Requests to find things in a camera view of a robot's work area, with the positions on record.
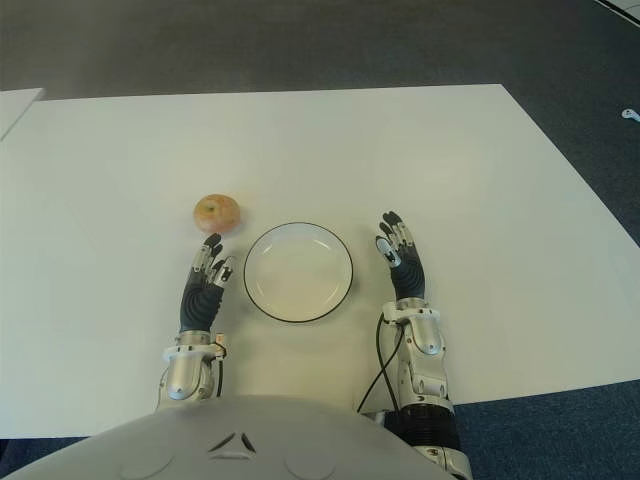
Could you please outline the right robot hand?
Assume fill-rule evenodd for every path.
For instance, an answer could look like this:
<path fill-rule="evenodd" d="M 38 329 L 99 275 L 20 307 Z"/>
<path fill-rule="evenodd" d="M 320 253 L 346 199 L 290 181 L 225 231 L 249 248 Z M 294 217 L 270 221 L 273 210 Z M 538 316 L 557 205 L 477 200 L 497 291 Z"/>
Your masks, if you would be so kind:
<path fill-rule="evenodd" d="M 382 235 L 375 237 L 378 252 L 385 259 L 395 298 L 426 299 L 426 279 L 413 236 L 402 218 L 394 211 L 382 214 Z"/>

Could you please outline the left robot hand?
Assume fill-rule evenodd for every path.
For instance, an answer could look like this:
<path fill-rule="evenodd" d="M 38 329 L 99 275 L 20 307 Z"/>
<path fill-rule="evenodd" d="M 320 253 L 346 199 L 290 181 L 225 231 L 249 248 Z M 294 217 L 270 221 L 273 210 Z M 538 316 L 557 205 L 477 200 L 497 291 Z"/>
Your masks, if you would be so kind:
<path fill-rule="evenodd" d="M 222 237 L 211 234 L 197 250 L 184 286 L 179 312 L 179 332 L 211 330 L 227 283 L 234 273 L 234 258 L 219 259 Z"/>

